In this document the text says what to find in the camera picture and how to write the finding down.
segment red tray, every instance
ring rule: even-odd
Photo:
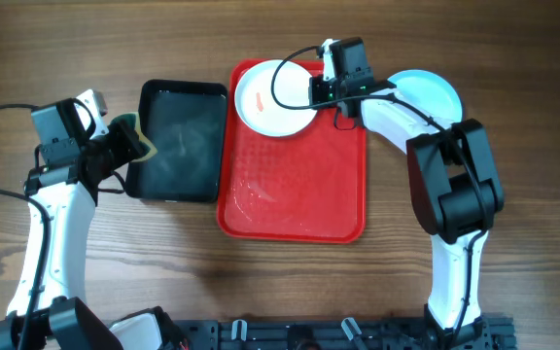
[[[349,243],[366,222],[366,133],[333,126],[319,111],[296,135],[272,138],[251,130],[234,108],[241,76],[261,59],[239,63],[230,76],[217,219],[230,236]],[[298,61],[312,75],[320,61]],[[339,118],[339,127],[353,122]]]

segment orange mark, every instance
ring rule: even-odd
[[[259,112],[263,111],[263,103],[261,102],[261,93],[257,92],[257,108],[259,109]]]

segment tray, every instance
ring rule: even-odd
[[[349,243],[366,223],[366,132],[334,128],[334,109],[293,136],[251,130],[235,111],[234,91],[262,61],[244,60],[230,76],[218,224],[237,238]],[[297,63],[312,75],[323,71],[320,61]],[[352,124],[339,118],[340,128]]]

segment wooden surface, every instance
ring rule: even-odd
[[[378,78],[440,73],[487,128],[507,195],[482,258],[481,306],[514,317],[521,349],[560,349],[560,1],[30,2],[0,0],[0,103],[97,88],[113,117],[137,108],[149,79],[228,85],[241,59],[355,35]],[[37,143],[26,112],[0,113],[0,187],[21,191]],[[215,205],[101,194],[88,304],[104,320],[155,305],[175,319],[421,315],[430,240],[404,156],[377,137],[367,188],[367,229],[346,246],[230,239]],[[28,230],[26,205],[0,196],[0,320]]]

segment wooden table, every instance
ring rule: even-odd
[[[481,306],[514,317],[521,349],[560,349],[560,1],[17,2],[0,0],[0,103],[96,88],[113,117],[137,108],[149,79],[228,85],[241,59],[356,35],[378,78],[440,73],[487,128],[507,195],[483,256]],[[21,191],[37,143],[26,112],[0,113],[0,187]],[[343,246],[230,239],[213,204],[102,194],[88,304],[104,320],[155,305],[174,319],[421,315],[430,240],[403,154],[377,137],[367,188],[367,229]],[[28,230],[26,205],[0,196],[0,320]]]

